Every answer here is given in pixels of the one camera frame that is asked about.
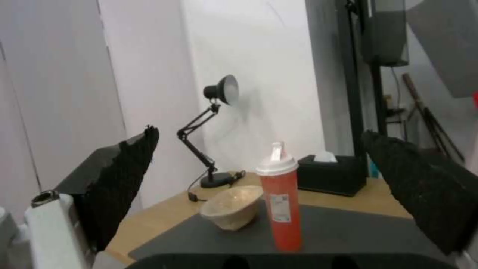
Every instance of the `wooden desk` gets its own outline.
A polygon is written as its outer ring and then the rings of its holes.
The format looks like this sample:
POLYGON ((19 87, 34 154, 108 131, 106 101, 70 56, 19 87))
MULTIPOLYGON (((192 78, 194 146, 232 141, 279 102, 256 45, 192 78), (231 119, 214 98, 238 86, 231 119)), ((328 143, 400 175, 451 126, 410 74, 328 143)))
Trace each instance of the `wooden desk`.
MULTIPOLYGON (((253 173, 235 186, 260 185, 259 177, 253 173)), ((227 186, 216 189, 194 189, 203 199, 213 197, 227 186)), ((343 197, 311 191, 299 191, 299 203, 303 205, 337 208, 357 212, 411 218, 407 211, 390 194, 390 189, 381 179, 368 179, 367 185, 355 197, 343 197)), ((190 202, 187 192, 182 192, 138 214, 126 218, 118 228, 107 252, 121 262, 134 262, 128 253, 161 233, 178 225, 199 212, 202 202, 190 202)))

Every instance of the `lamp shade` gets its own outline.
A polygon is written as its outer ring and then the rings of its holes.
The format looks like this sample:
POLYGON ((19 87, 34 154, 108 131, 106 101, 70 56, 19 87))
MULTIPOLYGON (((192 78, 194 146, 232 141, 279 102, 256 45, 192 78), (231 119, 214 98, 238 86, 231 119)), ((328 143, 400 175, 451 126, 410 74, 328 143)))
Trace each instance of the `lamp shade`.
POLYGON ((204 96, 208 99, 220 99, 223 103, 231 105, 239 98, 238 82, 233 75, 227 75, 217 85, 205 87, 204 96))

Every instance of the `red cup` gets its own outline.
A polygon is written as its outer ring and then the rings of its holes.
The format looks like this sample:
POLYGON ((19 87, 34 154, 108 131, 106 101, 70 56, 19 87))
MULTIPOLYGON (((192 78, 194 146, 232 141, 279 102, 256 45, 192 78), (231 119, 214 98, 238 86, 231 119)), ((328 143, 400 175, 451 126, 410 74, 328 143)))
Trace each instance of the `red cup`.
POLYGON ((286 154, 283 142, 272 144, 272 154, 256 169, 261 177, 272 236, 278 250, 299 251, 302 247, 297 162, 286 154))

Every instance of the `beige bowl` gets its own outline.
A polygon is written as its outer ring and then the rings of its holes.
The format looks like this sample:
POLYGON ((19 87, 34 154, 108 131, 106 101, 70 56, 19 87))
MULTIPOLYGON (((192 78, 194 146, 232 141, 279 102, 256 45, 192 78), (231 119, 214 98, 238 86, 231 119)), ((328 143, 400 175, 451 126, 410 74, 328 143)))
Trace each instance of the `beige bowl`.
POLYGON ((199 213, 223 230, 236 231, 254 218, 261 196, 262 187, 259 186, 227 189, 209 199, 199 213))

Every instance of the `tissue box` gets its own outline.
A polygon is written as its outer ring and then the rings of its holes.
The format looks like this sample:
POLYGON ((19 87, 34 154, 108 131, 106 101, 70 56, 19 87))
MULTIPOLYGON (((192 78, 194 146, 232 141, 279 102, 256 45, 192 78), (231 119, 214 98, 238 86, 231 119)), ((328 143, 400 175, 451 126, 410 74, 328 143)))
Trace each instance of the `tissue box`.
POLYGON ((354 196, 367 183, 365 168, 356 157, 337 156, 337 162, 315 162, 314 155, 298 161, 299 189, 354 196))

